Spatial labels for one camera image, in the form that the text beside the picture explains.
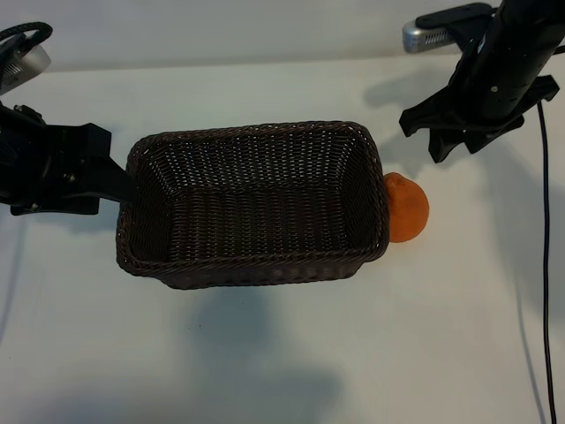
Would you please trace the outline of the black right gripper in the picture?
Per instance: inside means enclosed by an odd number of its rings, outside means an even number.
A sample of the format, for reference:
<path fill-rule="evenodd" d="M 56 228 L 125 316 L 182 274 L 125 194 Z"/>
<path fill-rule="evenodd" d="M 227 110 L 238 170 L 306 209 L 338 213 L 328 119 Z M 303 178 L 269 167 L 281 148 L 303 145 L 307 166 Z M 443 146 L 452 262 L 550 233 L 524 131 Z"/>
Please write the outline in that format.
<path fill-rule="evenodd" d="M 471 154 L 524 124 L 524 113 L 542 101 L 551 101 L 560 88 L 551 76 L 540 76 L 544 58 L 465 59 L 444 87 L 423 102 L 404 110 L 399 125 L 404 135 L 431 130 L 428 152 L 443 162 L 459 144 Z"/>

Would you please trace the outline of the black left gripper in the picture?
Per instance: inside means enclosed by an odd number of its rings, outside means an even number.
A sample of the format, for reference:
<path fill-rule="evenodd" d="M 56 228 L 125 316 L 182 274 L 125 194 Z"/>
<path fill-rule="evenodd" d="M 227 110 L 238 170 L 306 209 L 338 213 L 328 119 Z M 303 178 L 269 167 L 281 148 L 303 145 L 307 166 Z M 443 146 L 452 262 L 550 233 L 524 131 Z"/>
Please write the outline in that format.
<path fill-rule="evenodd" d="M 14 216 L 93 216 L 98 198 L 134 203 L 133 178 L 110 157 L 96 157 L 109 152 L 110 132 L 98 125 L 48 125 L 27 106 L 2 106 L 1 202 Z"/>

